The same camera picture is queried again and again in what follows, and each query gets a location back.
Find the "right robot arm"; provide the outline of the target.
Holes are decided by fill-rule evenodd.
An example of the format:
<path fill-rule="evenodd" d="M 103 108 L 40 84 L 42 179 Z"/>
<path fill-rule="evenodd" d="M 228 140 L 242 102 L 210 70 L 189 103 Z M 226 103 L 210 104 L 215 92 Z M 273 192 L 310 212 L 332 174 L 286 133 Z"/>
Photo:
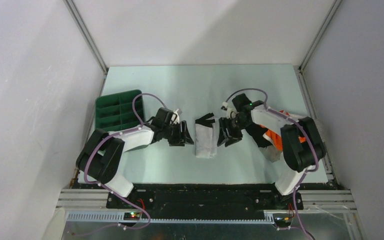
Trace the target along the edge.
<path fill-rule="evenodd" d="M 291 202 L 305 175 L 318 170 L 326 155 L 322 130 L 313 118 L 277 111 L 265 101 L 252 102 L 244 93 L 229 96 L 221 109 L 226 116 L 219 122 L 217 146 L 231 146 L 243 139 L 242 131 L 252 137 L 264 157 L 271 162 L 284 161 L 287 168 L 275 181 L 277 191 L 271 194 L 271 204 L 284 209 Z"/>

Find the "white underwear black trim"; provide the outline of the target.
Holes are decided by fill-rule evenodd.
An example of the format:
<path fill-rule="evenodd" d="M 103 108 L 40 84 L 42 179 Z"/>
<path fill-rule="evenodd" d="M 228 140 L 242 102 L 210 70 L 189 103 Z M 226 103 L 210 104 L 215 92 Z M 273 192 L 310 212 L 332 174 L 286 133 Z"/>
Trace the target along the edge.
<path fill-rule="evenodd" d="M 201 159 L 212 159 L 217 154 L 218 118 L 210 112 L 194 122 L 195 156 Z"/>

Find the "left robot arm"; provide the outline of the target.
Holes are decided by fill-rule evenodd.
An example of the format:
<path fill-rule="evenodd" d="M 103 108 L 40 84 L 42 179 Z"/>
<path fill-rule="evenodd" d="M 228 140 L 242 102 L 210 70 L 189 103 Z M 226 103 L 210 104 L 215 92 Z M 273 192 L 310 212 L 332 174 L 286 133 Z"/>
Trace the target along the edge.
<path fill-rule="evenodd" d="M 84 182 L 105 186 L 112 194 L 119 195 L 118 201 L 125 208 L 133 208 L 138 202 L 138 194 L 132 191 L 133 183 L 118 172 L 122 155 L 163 139 L 171 147 L 194 144 L 187 123 L 180 120 L 177 110 L 161 107 L 149 121 L 121 131 L 97 128 L 75 164 L 83 172 Z"/>

